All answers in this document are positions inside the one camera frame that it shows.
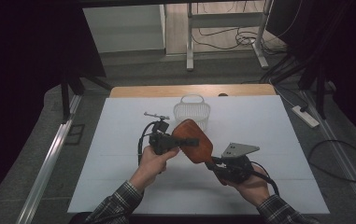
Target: plaid shirt sleeve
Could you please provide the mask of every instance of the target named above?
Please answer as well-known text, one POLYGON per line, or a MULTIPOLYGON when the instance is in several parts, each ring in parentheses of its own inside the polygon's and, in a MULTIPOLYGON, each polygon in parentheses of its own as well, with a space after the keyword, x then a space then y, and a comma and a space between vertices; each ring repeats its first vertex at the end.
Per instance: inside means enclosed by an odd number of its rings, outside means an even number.
POLYGON ((129 215, 139 206, 142 198, 143 195, 129 181, 125 181, 96 207, 85 223, 129 223, 129 215))
POLYGON ((295 211, 277 195, 268 198, 257 210, 265 222, 269 224, 320 224, 318 220, 304 217, 301 213, 295 211))

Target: human hand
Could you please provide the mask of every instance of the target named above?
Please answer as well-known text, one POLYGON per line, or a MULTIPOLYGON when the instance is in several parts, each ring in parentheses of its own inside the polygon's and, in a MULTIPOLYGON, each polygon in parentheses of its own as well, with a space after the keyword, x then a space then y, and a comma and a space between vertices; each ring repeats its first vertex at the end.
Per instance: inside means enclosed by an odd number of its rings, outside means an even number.
MULTIPOLYGON (((265 171, 257 165, 252 165, 254 171, 266 175, 265 171)), ((234 182, 224 180, 227 185, 235 188, 241 196, 249 203, 258 207, 266 199, 270 197, 267 182, 256 175, 251 175, 246 181, 236 184, 234 182)))
POLYGON ((174 158, 179 151, 180 149, 175 147, 159 156, 154 153, 151 146, 145 147, 139 167, 129 182, 140 192, 143 192, 148 185, 154 182, 157 174, 166 170, 166 161, 174 158))

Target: wooden table edge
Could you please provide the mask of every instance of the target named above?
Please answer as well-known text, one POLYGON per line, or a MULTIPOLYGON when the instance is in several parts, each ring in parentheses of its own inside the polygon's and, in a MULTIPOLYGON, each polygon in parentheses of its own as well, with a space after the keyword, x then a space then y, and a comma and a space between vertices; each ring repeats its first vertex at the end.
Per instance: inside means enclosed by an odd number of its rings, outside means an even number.
POLYGON ((274 87, 270 84, 204 84, 115 87, 109 97, 179 97, 188 93, 198 93, 207 97, 219 96, 221 93, 231 96, 276 95, 274 87))

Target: white basket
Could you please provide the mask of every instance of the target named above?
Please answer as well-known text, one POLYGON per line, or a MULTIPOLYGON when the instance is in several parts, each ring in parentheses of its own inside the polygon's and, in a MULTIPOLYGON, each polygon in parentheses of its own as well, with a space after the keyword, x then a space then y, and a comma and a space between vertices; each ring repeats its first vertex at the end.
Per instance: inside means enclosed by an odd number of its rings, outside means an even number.
POLYGON ((204 97, 200 94, 187 94, 181 97, 180 103, 174 106, 174 115, 177 125, 185 119, 194 120, 202 131, 206 129, 210 114, 210 105, 205 103, 204 97), (202 99, 199 103, 185 103, 183 99, 188 96, 197 96, 202 99))

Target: white power strip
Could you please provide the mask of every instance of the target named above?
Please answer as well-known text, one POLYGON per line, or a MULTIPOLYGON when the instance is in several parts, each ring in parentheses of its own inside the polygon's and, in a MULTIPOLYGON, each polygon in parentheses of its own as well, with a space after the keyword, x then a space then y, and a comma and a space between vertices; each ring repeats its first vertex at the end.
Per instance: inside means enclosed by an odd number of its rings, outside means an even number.
POLYGON ((299 105, 292 108, 294 114, 296 114, 300 119, 302 119, 309 127, 314 128, 320 125, 314 118, 312 118, 306 111, 301 112, 301 107, 299 105))

